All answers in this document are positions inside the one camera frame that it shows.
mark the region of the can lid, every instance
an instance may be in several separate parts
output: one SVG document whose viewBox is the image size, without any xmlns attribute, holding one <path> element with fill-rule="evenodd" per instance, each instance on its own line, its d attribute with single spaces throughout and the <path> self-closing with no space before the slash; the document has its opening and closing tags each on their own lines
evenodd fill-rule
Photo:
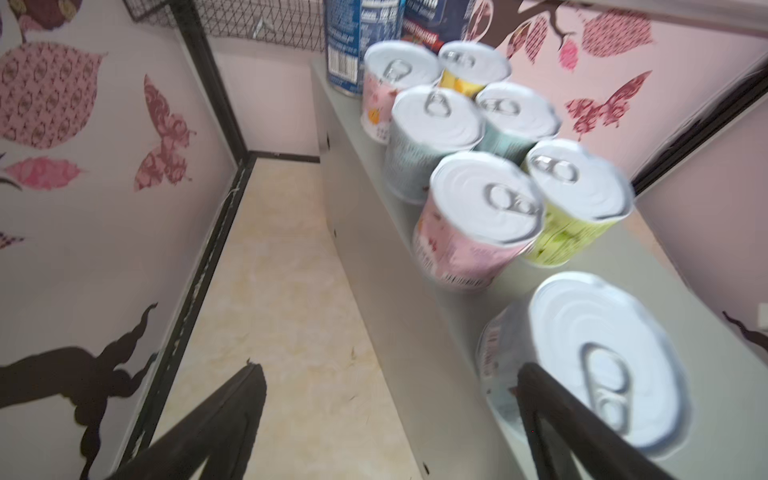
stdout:
<svg viewBox="0 0 768 480">
<path fill-rule="evenodd" d="M 446 220 L 473 240 L 512 247 L 541 232 L 541 194 L 517 165 L 495 155 L 448 155 L 432 172 L 429 194 Z"/>
<path fill-rule="evenodd" d="M 525 165 L 547 200 L 573 217 L 607 222 L 632 212 L 634 192 L 624 175 L 574 141 L 540 141 Z"/>
<path fill-rule="evenodd" d="M 392 119 L 414 141 L 449 152 L 472 149 L 485 133 L 472 100 L 447 88 L 422 85 L 400 92 Z"/>
<path fill-rule="evenodd" d="M 634 297 L 599 276 L 563 272 L 528 309 L 539 364 L 646 453 L 677 444 L 690 409 L 666 333 Z"/>
<path fill-rule="evenodd" d="M 445 70 L 473 84 L 487 85 L 512 74 L 509 61 L 482 43 L 449 41 L 440 48 L 438 56 Z"/>
<path fill-rule="evenodd" d="M 410 41 L 375 43 L 366 51 L 364 61 L 376 77 L 400 89 L 435 84 L 442 73 L 437 55 Z"/>
<path fill-rule="evenodd" d="M 544 97 L 523 85 L 497 82 L 485 87 L 475 103 L 498 130 L 539 141 L 554 137 L 562 120 Z"/>
</svg>

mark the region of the can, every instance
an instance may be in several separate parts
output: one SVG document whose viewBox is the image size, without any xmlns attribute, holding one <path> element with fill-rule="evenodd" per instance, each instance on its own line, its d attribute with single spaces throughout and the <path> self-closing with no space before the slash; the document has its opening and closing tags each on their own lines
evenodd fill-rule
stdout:
<svg viewBox="0 0 768 480">
<path fill-rule="evenodd" d="M 442 286 L 481 290 L 543 226 L 544 199 L 528 175 L 495 155 L 463 151 L 432 172 L 413 253 Z"/>
<path fill-rule="evenodd" d="M 485 136 L 475 149 L 517 165 L 536 142 L 554 138 L 563 123 L 546 98 L 511 82 L 488 85 L 475 97 L 475 103 L 485 117 Z"/>
<path fill-rule="evenodd" d="M 474 9 L 475 0 L 407 0 L 402 39 L 437 53 L 445 43 L 466 38 Z"/>
<path fill-rule="evenodd" d="M 547 203 L 544 231 L 524 256 L 537 266 L 568 262 L 634 209 L 634 191 L 624 175 L 574 141 L 537 143 L 523 170 Z"/>
<path fill-rule="evenodd" d="M 363 59 L 370 45 L 397 40 L 406 0 L 327 0 L 325 3 L 328 82 L 338 91 L 362 94 Z"/>
<path fill-rule="evenodd" d="M 508 306 L 485 327 L 475 360 L 486 400 L 521 438 L 513 389 L 527 362 L 645 455 L 670 455 L 690 431 L 686 375 L 667 334 L 637 299 L 591 273 L 557 273 Z"/>
<path fill-rule="evenodd" d="M 419 86 L 401 92 L 392 107 L 382 175 L 409 204 L 427 200 L 429 176 L 445 155 L 471 150 L 485 126 L 467 97 L 445 88 Z"/>
<path fill-rule="evenodd" d="M 416 85 L 435 86 L 442 68 L 424 47 L 407 41 L 380 41 L 366 52 L 362 87 L 362 129 L 380 144 L 389 141 L 392 106 L 401 91 Z"/>
<path fill-rule="evenodd" d="M 470 98 L 486 85 L 505 80 L 512 74 L 509 61 L 482 43 L 450 41 L 440 48 L 438 58 L 445 69 L 440 86 Z"/>
</svg>

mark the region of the silver pull ring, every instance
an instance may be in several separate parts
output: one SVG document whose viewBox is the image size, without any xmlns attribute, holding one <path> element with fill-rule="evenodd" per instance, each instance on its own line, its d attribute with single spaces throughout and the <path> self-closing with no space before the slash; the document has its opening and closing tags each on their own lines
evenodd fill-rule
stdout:
<svg viewBox="0 0 768 480">
<path fill-rule="evenodd" d="M 531 159 L 531 164 L 566 184 L 577 182 L 580 176 L 576 165 L 573 165 L 566 160 L 558 160 L 556 158 L 539 155 L 538 157 Z"/>
<path fill-rule="evenodd" d="M 451 106 L 448 98 L 439 91 L 432 91 L 424 103 L 424 111 L 431 117 L 447 118 L 451 116 Z"/>
<path fill-rule="evenodd" d="M 509 117 L 520 114 L 520 104 L 510 98 L 485 98 L 480 101 L 480 107 Z"/>
<path fill-rule="evenodd" d="M 389 81 L 398 81 L 408 76 L 413 71 L 413 66 L 405 60 L 396 58 L 384 69 L 384 78 Z"/>
<path fill-rule="evenodd" d="M 447 51 L 442 57 L 445 60 L 451 61 L 462 67 L 466 67 L 466 68 L 475 67 L 474 55 L 463 52 L 463 51 Z"/>
<path fill-rule="evenodd" d="M 535 215 L 538 213 L 538 207 L 536 207 L 533 201 L 502 184 L 486 185 L 485 201 L 497 210 L 506 210 L 524 215 Z"/>
<path fill-rule="evenodd" d="M 595 374 L 601 369 L 602 379 Z M 587 343 L 581 349 L 581 368 L 595 414 L 618 435 L 629 433 L 632 411 L 632 375 L 627 363 L 613 350 Z"/>
</svg>

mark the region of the beige floor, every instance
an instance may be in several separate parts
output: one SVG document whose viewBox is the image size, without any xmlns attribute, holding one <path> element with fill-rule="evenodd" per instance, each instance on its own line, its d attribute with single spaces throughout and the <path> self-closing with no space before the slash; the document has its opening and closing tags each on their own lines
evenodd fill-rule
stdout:
<svg viewBox="0 0 768 480">
<path fill-rule="evenodd" d="M 258 160 L 155 438 L 251 359 L 246 478 L 420 478 L 323 213 L 316 164 Z"/>
</svg>

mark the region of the wire mesh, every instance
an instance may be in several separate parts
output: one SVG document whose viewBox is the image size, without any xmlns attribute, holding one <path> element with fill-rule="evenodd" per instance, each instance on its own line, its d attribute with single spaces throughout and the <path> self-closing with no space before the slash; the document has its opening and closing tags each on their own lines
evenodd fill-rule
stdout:
<svg viewBox="0 0 768 480">
<path fill-rule="evenodd" d="M 203 33 L 323 51 L 322 0 L 123 0 L 134 22 L 176 28 L 169 4 L 195 8 Z"/>
</svg>

